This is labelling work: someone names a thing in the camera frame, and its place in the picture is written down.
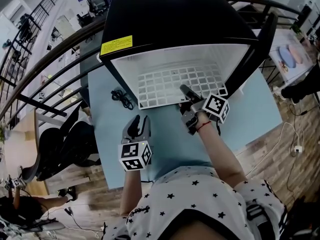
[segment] light blue table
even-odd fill
[[[187,133],[181,121],[177,105],[146,110],[123,107],[120,101],[111,99],[111,91],[120,88],[119,83],[104,66],[89,73],[89,95],[95,138],[104,175],[110,189],[123,187],[125,171],[118,161],[118,145],[122,130],[135,115],[145,115],[151,120],[151,165],[141,173],[142,180],[153,180],[163,168],[177,162],[209,161],[205,148],[197,134]],[[264,135],[282,123],[276,102],[263,78],[256,70],[247,80],[244,95],[229,98],[230,112],[221,128],[221,137],[232,151]]]

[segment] shelf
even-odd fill
[[[210,92],[222,97],[228,95],[217,64],[145,73],[138,76],[139,109],[188,102],[180,90],[182,84],[204,98]]]

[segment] red bracelet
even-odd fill
[[[211,123],[211,121],[208,121],[208,122],[203,123],[198,129],[196,129],[196,131],[199,132],[199,130],[201,129],[201,127],[204,127],[205,125],[210,124],[210,123]]]

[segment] sneaker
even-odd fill
[[[293,98],[291,99],[291,102],[292,102],[293,105],[297,105],[299,103],[299,101],[298,102],[294,102]]]
[[[65,188],[58,190],[58,197],[65,197],[67,194],[67,190]]]
[[[286,100],[286,98],[283,97],[282,94],[281,94],[281,90],[282,90],[282,89],[280,89],[278,86],[273,86],[273,87],[272,87],[272,90],[273,90],[273,93],[274,93],[275,95],[277,95],[278,97],[280,97],[281,100],[283,100],[283,101]]]
[[[72,199],[69,199],[69,200],[67,201],[67,203],[70,202],[70,201],[75,201],[75,200],[77,200],[76,187],[75,187],[75,186],[69,187],[69,188],[67,189],[66,193],[69,194],[70,196],[72,196]]]

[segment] wall outlet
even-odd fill
[[[293,149],[293,152],[294,153],[297,153],[297,151],[298,151],[298,154],[299,155],[301,155],[302,154],[302,151],[303,151],[303,148],[302,148],[302,146],[294,146],[294,149]]]

